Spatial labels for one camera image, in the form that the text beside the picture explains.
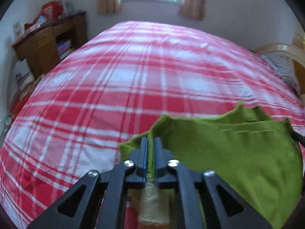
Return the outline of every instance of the pillow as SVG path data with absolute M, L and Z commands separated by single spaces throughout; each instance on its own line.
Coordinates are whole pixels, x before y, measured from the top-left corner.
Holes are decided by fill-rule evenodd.
M 296 95 L 301 95 L 301 86 L 294 74 L 293 62 L 290 58 L 277 53 L 266 53 L 260 56 L 277 73 Z

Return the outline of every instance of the bed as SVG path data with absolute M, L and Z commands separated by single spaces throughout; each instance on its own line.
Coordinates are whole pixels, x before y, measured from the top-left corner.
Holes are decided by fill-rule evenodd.
M 26 228 L 88 170 L 112 169 L 118 144 L 162 114 L 212 117 L 239 101 L 305 135 L 303 105 L 258 55 L 190 28 L 117 24 L 48 73 L 25 104 L 0 148 L 0 204 Z M 136 217 L 128 202 L 125 228 Z

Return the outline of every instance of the screw head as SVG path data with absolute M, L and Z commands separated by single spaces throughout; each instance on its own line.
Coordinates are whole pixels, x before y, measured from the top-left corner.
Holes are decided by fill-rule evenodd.
M 127 167 L 131 167 L 133 166 L 135 163 L 132 161 L 132 160 L 126 160 L 124 162 L 124 165 L 127 166 Z
M 99 172 L 95 169 L 89 170 L 88 176 L 89 177 L 96 177 L 99 174 Z
M 215 175 L 215 171 L 213 170 L 207 170 L 203 173 L 206 177 L 212 177 Z
M 176 167 L 180 164 L 179 160 L 172 159 L 167 162 L 167 165 L 170 167 Z

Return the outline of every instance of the drawer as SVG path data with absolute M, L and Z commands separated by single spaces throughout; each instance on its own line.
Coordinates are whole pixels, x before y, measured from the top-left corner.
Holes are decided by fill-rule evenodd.
M 50 40 L 54 39 L 54 33 L 52 27 L 47 27 L 40 32 L 35 34 L 36 38 L 38 39 L 38 46 L 42 46 L 49 42 Z
M 61 35 L 62 33 L 70 30 L 72 28 L 71 22 L 65 22 L 59 25 L 54 26 L 54 35 L 55 37 Z

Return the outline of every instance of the wooden cabinet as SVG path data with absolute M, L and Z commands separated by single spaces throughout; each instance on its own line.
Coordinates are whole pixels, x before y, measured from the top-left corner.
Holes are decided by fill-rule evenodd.
M 83 16 L 76 16 L 73 23 L 77 35 L 77 46 L 81 47 L 88 42 L 86 20 Z
M 35 78 L 60 63 L 57 42 L 71 40 L 77 49 L 88 41 L 85 13 L 45 22 L 34 32 L 13 44 L 19 60 L 26 58 Z

